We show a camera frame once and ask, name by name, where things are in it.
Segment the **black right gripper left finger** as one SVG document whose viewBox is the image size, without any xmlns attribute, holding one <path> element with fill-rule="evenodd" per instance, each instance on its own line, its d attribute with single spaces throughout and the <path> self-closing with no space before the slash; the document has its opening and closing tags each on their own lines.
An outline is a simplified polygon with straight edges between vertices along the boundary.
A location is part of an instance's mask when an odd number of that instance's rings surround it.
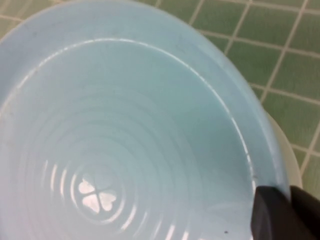
<svg viewBox="0 0 320 240">
<path fill-rule="evenodd" d="M 287 197 L 276 187 L 255 190 L 250 228 L 254 240 L 313 240 Z"/>
</svg>

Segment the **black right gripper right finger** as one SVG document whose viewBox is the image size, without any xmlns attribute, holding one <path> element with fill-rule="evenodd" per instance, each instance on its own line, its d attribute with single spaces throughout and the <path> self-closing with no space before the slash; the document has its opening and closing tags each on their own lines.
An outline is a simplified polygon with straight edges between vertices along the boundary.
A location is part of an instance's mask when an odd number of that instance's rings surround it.
<svg viewBox="0 0 320 240">
<path fill-rule="evenodd" d="M 291 204 L 302 223 L 315 236 L 320 239 L 320 201 L 305 190 L 291 186 Z"/>
</svg>

